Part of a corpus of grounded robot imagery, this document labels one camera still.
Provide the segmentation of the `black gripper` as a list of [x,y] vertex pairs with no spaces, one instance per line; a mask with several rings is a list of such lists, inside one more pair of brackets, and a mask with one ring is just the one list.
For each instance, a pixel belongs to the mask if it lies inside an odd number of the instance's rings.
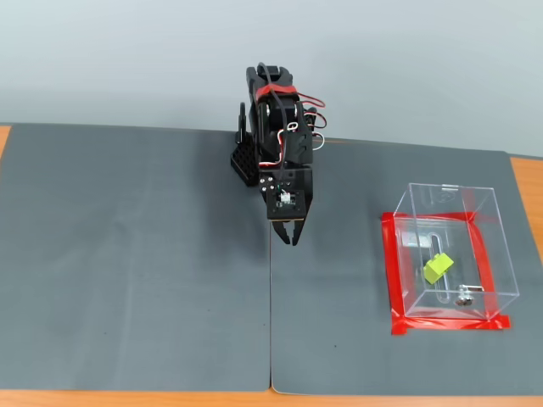
[[[286,169],[264,169],[258,177],[258,187],[266,203],[267,219],[275,233],[287,245],[296,246],[305,225],[313,199],[313,179],[310,166]],[[294,220],[291,238],[286,224]]]

